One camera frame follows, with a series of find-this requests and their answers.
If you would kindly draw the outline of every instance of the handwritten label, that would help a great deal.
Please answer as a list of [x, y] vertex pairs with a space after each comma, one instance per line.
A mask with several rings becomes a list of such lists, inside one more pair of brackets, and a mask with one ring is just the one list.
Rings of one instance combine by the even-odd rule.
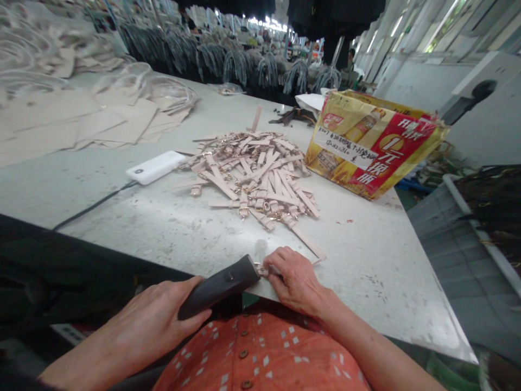
[[319, 127], [313, 142], [361, 169], [368, 169], [378, 154], [324, 127]]

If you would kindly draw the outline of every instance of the beverage bottle image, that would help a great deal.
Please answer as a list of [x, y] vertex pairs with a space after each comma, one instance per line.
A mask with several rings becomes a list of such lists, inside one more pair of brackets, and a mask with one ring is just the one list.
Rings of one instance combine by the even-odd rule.
[[[350, 128], [347, 132], [340, 136], [358, 142], [369, 132], [377, 123], [385, 116], [385, 111], [379, 108], [374, 108], [368, 115], [362, 118], [357, 124]], [[310, 164], [311, 168], [315, 168], [324, 177], [329, 178], [339, 164], [343, 161], [342, 158], [335, 156], [332, 152], [325, 149], [319, 152], [315, 159]]]

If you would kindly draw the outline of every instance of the black handheld tool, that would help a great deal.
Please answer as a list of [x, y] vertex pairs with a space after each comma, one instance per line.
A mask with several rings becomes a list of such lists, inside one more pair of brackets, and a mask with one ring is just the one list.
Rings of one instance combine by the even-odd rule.
[[249, 255], [197, 285], [181, 305], [177, 318], [189, 319], [233, 293], [241, 293], [259, 281], [259, 276]]

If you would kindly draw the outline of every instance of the white table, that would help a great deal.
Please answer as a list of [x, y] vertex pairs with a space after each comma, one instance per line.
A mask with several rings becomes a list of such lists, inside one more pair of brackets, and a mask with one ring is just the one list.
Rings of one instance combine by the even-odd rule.
[[[88, 85], [96, 77], [81, 75], [75, 83]], [[126, 169], [171, 149], [195, 150], [194, 138], [244, 131], [258, 104], [263, 107], [259, 130], [285, 133], [306, 151], [312, 128], [298, 121], [286, 128], [268, 124], [277, 118], [275, 108], [285, 112], [289, 107], [248, 96], [223, 97], [203, 84], [183, 82], [201, 100], [158, 144], [58, 152], [0, 169], [0, 213], [50, 229], [127, 183]], [[269, 233], [251, 216], [241, 221], [237, 210], [208, 208], [208, 200], [226, 198], [219, 190], [205, 187], [200, 198], [192, 198], [189, 188], [172, 189], [190, 179], [195, 179], [192, 172], [174, 172], [133, 187], [60, 232], [203, 276], [244, 254], [260, 262], [285, 245], [314, 258], [281, 223]], [[319, 280], [379, 332], [475, 361], [395, 190], [369, 202], [315, 174], [298, 181], [314, 190], [320, 207], [320, 219], [304, 216], [298, 223], [327, 254], [316, 266]], [[266, 280], [249, 291], [276, 299]]]

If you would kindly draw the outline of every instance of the cardboard box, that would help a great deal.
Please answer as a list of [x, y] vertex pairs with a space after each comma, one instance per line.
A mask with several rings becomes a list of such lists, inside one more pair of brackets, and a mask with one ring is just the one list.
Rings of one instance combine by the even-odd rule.
[[318, 175], [376, 200], [448, 132], [424, 111], [351, 90], [333, 92], [324, 102], [305, 162]]

